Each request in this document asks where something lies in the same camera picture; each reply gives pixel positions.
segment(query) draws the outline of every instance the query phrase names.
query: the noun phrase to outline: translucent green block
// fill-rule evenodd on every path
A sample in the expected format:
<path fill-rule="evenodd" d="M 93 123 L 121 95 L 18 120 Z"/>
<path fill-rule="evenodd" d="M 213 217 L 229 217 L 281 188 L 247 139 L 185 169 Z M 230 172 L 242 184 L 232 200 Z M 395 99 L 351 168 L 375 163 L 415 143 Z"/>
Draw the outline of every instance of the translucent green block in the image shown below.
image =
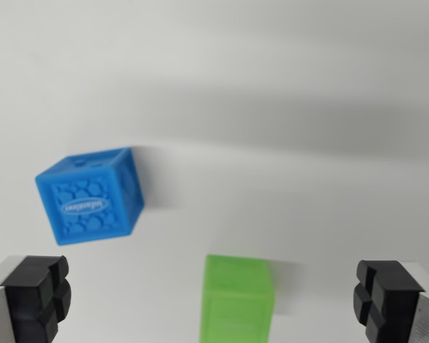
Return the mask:
<path fill-rule="evenodd" d="M 208 255 L 200 343 L 267 343 L 274 302 L 267 261 Z"/>

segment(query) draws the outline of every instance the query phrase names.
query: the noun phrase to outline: white backdrop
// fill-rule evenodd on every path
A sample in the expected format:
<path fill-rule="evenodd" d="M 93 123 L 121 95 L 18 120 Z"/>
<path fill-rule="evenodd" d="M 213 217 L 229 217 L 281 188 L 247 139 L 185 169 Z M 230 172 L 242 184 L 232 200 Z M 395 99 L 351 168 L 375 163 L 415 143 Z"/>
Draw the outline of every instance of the white backdrop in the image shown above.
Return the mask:
<path fill-rule="evenodd" d="M 130 237 L 58 247 L 34 177 L 134 146 Z M 270 343 L 366 342 L 360 259 L 429 271 L 429 1 L 0 1 L 0 261 L 64 254 L 58 343 L 196 343 L 204 257 L 266 258 Z"/>

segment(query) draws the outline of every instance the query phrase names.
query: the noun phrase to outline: embossed logo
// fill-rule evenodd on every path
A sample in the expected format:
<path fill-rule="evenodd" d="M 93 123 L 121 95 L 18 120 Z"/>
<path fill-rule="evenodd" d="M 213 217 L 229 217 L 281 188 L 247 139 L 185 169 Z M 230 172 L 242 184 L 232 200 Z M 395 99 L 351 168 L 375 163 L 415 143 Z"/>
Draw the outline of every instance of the embossed logo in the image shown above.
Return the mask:
<path fill-rule="evenodd" d="M 61 211 L 65 214 L 79 216 L 101 211 L 106 209 L 108 205 L 108 200 L 103 198 L 82 198 L 62 205 Z"/>

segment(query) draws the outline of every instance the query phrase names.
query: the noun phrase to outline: blue cube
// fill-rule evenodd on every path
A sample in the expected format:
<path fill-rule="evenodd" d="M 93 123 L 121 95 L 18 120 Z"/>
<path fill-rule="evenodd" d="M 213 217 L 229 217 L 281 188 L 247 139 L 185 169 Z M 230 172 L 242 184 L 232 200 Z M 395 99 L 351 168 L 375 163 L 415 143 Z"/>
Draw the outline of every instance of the blue cube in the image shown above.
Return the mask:
<path fill-rule="evenodd" d="M 36 185 L 59 245 L 131 234 L 144 207 L 130 148 L 68 156 Z"/>

